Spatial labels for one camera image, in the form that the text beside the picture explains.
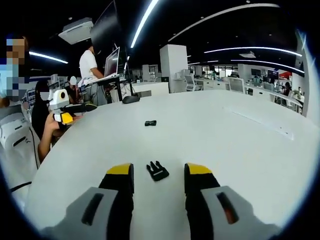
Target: window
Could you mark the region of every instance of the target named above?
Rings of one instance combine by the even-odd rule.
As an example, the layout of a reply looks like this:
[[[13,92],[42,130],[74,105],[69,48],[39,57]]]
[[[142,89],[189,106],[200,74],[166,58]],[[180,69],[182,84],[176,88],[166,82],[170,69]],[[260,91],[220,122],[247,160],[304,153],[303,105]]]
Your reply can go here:
[[[196,74],[196,67],[195,66],[188,66],[191,74]]]
[[[202,67],[202,72],[205,72],[206,76],[207,76],[208,78],[210,78],[210,79],[213,77],[213,76],[212,76],[213,71],[210,70],[210,67],[209,67],[209,66],[203,66],[203,67]]]
[[[149,67],[149,74],[150,74],[150,79],[156,78],[156,67],[155,66]]]
[[[232,72],[238,72],[238,67],[234,65],[229,66],[214,66],[214,71],[219,73],[219,78],[229,77]]]

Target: white office chair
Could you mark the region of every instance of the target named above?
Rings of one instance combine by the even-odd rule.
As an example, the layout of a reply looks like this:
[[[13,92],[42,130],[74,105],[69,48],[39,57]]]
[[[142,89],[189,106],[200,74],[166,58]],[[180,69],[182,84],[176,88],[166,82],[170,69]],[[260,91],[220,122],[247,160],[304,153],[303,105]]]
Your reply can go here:
[[[190,92],[190,91],[199,91],[203,89],[203,85],[196,84],[193,76],[185,75],[185,80],[186,80],[185,91]]]
[[[245,82],[242,78],[228,77],[230,91],[245,94]]]

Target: computer monitor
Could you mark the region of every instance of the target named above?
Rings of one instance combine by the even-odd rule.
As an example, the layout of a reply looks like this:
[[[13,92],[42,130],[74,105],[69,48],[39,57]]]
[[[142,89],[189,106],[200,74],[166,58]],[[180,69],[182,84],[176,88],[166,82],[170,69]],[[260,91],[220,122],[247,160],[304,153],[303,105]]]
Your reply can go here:
[[[268,70],[268,77],[272,80],[278,80],[279,79],[279,73],[277,71]]]
[[[119,53],[120,53],[120,47],[114,50],[105,59],[105,68],[104,68],[105,77],[118,74]]]
[[[251,69],[251,75],[261,77],[261,70]]]
[[[120,42],[123,38],[116,3],[115,1],[105,2],[111,3],[105,8],[90,30],[91,42],[95,55],[102,61],[108,53],[112,51],[114,43],[117,43],[117,45],[120,46]]]
[[[190,75],[190,69],[182,69],[181,76],[184,78],[185,75]]]
[[[254,77],[252,80],[252,84],[256,87],[260,87],[262,80],[259,77]]]

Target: black cable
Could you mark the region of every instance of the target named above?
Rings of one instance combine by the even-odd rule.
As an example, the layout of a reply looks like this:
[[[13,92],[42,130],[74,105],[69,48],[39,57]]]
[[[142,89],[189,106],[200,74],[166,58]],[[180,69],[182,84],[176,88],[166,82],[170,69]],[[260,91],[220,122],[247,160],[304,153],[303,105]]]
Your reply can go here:
[[[92,102],[92,98],[91,98],[91,89],[92,89],[92,86],[90,87],[90,93],[89,93],[89,99],[90,99],[90,102]]]
[[[27,185],[30,185],[32,182],[31,181],[28,181],[28,182],[25,182],[25,183],[22,183],[18,186],[15,186],[13,188],[10,188],[10,191],[13,193],[14,191],[20,189],[20,188],[23,188],[24,186],[27,186]]]
[[[34,152],[34,159],[35,159],[35,165],[36,165],[36,169],[39,169],[38,167],[38,162],[37,162],[37,154],[36,154],[36,144],[35,144],[35,136],[34,133],[31,130],[31,127],[29,127],[29,130],[32,134],[32,140],[33,140],[33,152]]]
[[[98,100],[98,83],[96,84],[95,94],[96,94],[96,105],[99,106],[99,100]]]

